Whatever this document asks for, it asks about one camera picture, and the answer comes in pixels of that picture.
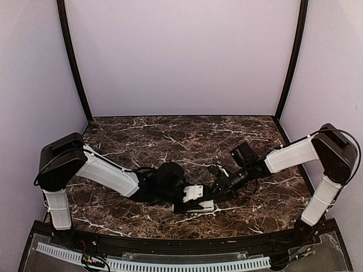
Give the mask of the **black front rail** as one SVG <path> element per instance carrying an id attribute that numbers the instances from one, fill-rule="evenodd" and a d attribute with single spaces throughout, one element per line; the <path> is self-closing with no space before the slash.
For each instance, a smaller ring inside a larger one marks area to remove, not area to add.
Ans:
<path id="1" fill-rule="evenodd" d="M 54 231 L 53 227 L 44 222 L 34 221 L 31 232 L 49 237 L 58 245 L 65 245 L 71 249 L 83 248 L 86 244 L 87 253 L 118 256 L 123 253 L 146 254 L 215 254 L 246 251 L 248 253 L 286 252 L 295 246 L 313 243 L 316 232 L 321 235 L 335 230 L 337 224 L 334 219 L 320 222 L 315 228 L 304 231 L 299 226 L 283 231 L 252 235 L 230 237 L 222 239 L 192 239 L 192 240 L 163 240 L 121 237 L 97 234 L 93 232 L 73 229 L 70 231 Z"/>

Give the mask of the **white battery cover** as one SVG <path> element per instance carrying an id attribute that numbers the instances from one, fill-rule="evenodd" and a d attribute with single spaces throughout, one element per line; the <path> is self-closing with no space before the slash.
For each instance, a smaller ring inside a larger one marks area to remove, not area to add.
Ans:
<path id="1" fill-rule="evenodd" d="M 213 200 L 209 200 L 209 201 L 202 201 L 199 203 L 199 205 L 202 207 L 202 209 L 200 211 L 203 212 L 211 212 L 214 210 L 214 202 Z"/>

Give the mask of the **black frame post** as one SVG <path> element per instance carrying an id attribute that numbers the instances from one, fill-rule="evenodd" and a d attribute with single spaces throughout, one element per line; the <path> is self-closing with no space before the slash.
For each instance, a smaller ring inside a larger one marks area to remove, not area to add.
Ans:
<path id="1" fill-rule="evenodd" d="M 296 32 L 294 35 L 293 47 L 292 52 L 290 55 L 289 65 L 286 72 L 286 77 L 284 80 L 284 85 L 282 87 L 280 99 L 277 105 L 277 109 L 275 111 L 274 120 L 275 123 L 279 123 L 286 106 L 286 102 L 289 96 L 289 91 L 292 85 L 294 73 L 296 70 L 296 65 L 298 62 L 299 51 L 302 44 L 303 33 L 305 29 L 306 17 L 307 17 L 307 8 L 309 5 L 308 0 L 301 0 L 299 4 L 299 13 L 298 13 L 298 20 L 296 26 Z"/>
<path id="2" fill-rule="evenodd" d="M 75 83 L 75 87 L 77 90 L 77 94 L 79 97 L 79 100 L 81 102 L 81 106 L 83 109 L 83 112 L 85 114 L 87 122 L 91 122 L 93 119 L 91 109 L 86 97 L 86 92 L 83 87 L 81 74 L 79 72 L 78 63 L 75 56 L 75 51 L 71 39 L 71 33 L 70 33 L 70 27 L 69 27 L 69 21 L 67 18 L 67 11 L 66 11 L 66 2 L 64 0 L 56 0 L 57 3 L 57 10 L 58 10 L 58 17 L 60 21 L 62 36 L 65 44 L 66 54 L 69 62 L 69 66 L 71 69 L 71 73 L 73 76 L 73 80 Z"/>

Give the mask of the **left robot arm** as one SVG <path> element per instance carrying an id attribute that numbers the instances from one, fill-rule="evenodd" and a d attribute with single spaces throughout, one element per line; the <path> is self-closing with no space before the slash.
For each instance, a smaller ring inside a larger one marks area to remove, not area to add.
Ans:
<path id="1" fill-rule="evenodd" d="M 135 202 L 170 202 L 175 213 L 202 209 L 203 187 L 188 183 L 180 165 L 169 162 L 159 168 L 126 169 L 85 144 L 82 134 L 71 133 L 42 148 L 34 181 L 45 195 L 58 238 L 68 247 L 80 242 L 79 233 L 72 229 L 66 193 L 66 185 L 74 176 L 106 186 Z"/>

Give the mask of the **right black frame post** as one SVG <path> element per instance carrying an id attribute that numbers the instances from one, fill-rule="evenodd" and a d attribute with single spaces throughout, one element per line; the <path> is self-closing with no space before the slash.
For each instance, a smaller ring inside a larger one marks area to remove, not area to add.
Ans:
<path id="1" fill-rule="evenodd" d="M 301 0 L 299 4 L 299 13 L 298 13 L 298 20 L 296 26 L 296 32 L 294 35 L 293 47 L 292 52 L 290 55 L 289 65 L 286 72 L 286 77 L 284 80 L 284 85 L 282 87 L 280 99 L 277 105 L 277 109 L 275 111 L 274 120 L 275 123 L 279 123 L 286 106 L 286 102 L 289 96 L 289 91 L 292 85 L 294 73 L 296 70 L 296 65 L 298 62 L 299 51 L 302 44 L 303 33 L 305 29 L 306 17 L 307 17 L 307 8 L 309 5 L 308 0 Z"/>

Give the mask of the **left black frame post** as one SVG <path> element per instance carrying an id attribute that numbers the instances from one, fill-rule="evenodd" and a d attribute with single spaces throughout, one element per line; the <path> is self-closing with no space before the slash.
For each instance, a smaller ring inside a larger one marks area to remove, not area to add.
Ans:
<path id="1" fill-rule="evenodd" d="M 58 17 L 60 21 L 62 36 L 65 44 L 66 54 L 69 62 L 69 66 L 71 69 L 71 73 L 73 76 L 73 80 L 75 83 L 75 87 L 77 90 L 77 94 L 79 97 L 79 100 L 81 102 L 81 106 L 83 109 L 83 112 L 85 114 L 87 122 L 91 122 L 93 119 L 91 109 L 86 97 L 86 92 L 83 87 L 81 74 L 79 72 L 78 63 L 75 56 L 75 51 L 71 39 L 71 33 L 70 33 L 70 27 L 69 27 L 69 21 L 67 18 L 67 11 L 66 11 L 66 2 L 64 0 L 56 0 L 57 3 L 57 10 L 58 10 Z"/>

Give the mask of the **white remote control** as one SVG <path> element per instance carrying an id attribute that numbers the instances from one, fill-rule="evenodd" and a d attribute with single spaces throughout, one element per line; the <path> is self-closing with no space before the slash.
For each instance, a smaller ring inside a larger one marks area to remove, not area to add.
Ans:
<path id="1" fill-rule="evenodd" d="M 207 212 L 203 212 L 203 211 L 200 211 L 202 209 L 202 207 L 199 205 L 199 208 L 198 209 L 195 209 L 195 210 L 191 210 L 191 211 L 187 211 L 186 213 L 207 213 Z"/>

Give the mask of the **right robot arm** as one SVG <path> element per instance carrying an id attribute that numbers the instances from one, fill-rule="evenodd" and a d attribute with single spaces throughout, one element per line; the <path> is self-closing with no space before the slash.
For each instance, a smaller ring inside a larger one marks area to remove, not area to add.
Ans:
<path id="1" fill-rule="evenodd" d="M 234 173 L 224 167 L 210 167 L 216 180 L 210 191 L 215 201 L 224 201 L 252 181 L 258 181 L 290 168 L 309 162 L 320 162 L 322 179 L 314 190 L 300 224 L 289 234 L 295 246 L 301 246 L 311 237 L 315 226 L 334 204 L 341 191 L 357 173 L 362 160 L 362 149 L 350 133 L 324 124 L 319 130 L 292 143 L 282 145 L 264 156 L 258 156 L 246 142 L 230 152 L 240 169 Z"/>

